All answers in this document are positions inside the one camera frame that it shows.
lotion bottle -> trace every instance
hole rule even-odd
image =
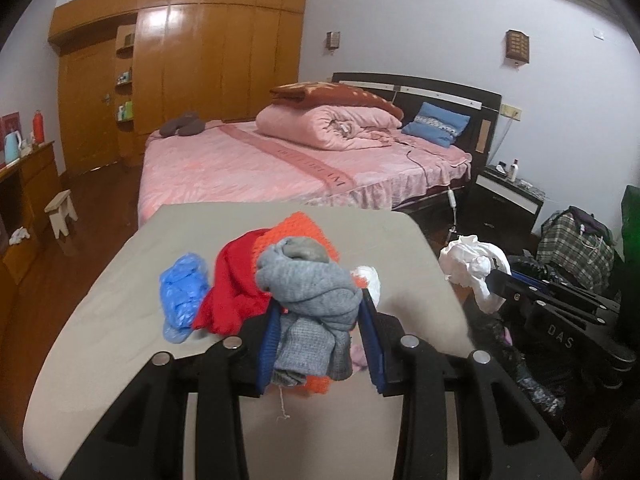
[[[516,158],[513,160],[513,164],[511,164],[509,167],[509,173],[507,173],[507,178],[511,182],[515,182],[517,176],[518,176],[518,159]]]

pillow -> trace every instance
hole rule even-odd
[[[466,128],[470,119],[468,115],[422,103],[415,119],[402,129],[402,133],[448,148]]]

white cloth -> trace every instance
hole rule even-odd
[[[380,278],[376,269],[361,265],[353,269],[351,273],[367,280],[367,290],[371,296],[371,301],[373,301],[373,306],[378,306],[380,301]]]
[[[14,231],[14,234],[9,238],[9,245],[17,245],[25,238],[31,238],[31,235],[24,227],[20,227]]]
[[[484,313],[492,314],[504,303],[504,298],[489,292],[484,282],[496,268],[511,274],[507,257],[500,248],[479,242],[476,235],[461,236],[440,251],[438,263],[447,280],[474,290],[476,303]]]

gray slippers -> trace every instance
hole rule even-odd
[[[176,135],[179,135],[181,137],[189,137],[192,135],[197,135],[204,131],[204,126],[205,126],[204,121],[202,119],[196,118],[186,126],[178,128],[178,131],[176,131]]]
[[[205,123],[197,112],[185,112],[176,119],[171,119],[160,126],[161,137],[192,136],[204,131]]]

gray ironing board cover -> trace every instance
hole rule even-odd
[[[60,477],[95,423],[145,362],[161,350],[176,358],[204,352],[219,337],[194,332],[182,344],[162,338],[159,275],[193,251],[210,265],[230,240],[302,210],[340,252],[340,264],[377,269],[378,309],[438,350],[472,350],[462,308],[418,226],[406,215],[292,203],[194,203],[162,206],[131,237],[69,318],[36,381],[24,421],[33,467]],[[360,372],[328,394],[241,399],[252,480],[392,477],[401,399],[383,399]]]

